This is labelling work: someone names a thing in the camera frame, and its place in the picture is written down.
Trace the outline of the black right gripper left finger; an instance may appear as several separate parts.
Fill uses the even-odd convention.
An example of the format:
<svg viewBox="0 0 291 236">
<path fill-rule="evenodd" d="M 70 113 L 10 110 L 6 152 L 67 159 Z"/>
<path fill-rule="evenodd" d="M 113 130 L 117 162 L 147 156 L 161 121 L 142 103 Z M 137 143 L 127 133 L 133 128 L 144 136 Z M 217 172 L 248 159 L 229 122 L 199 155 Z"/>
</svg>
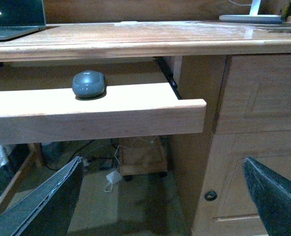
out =
<svg viewBox="0 0 291 236">
<path fill-rule="evenodd" d="M 0 215 L 0 236 L 65 236 L 83 180 L 81 157 Z"/>
</svg>

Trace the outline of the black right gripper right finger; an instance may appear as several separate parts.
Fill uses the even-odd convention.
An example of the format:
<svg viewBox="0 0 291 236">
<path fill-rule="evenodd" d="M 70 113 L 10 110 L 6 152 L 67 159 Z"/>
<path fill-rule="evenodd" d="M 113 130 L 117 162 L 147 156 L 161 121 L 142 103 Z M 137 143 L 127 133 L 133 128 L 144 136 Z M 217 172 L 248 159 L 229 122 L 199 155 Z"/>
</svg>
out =
<svg viewBox="0 0 291 236">
<path fill-rule="evenodd" d="M 291 236 L 291 181 L 250 156 L 243 174 L 267 234 Z"/>
</svg>

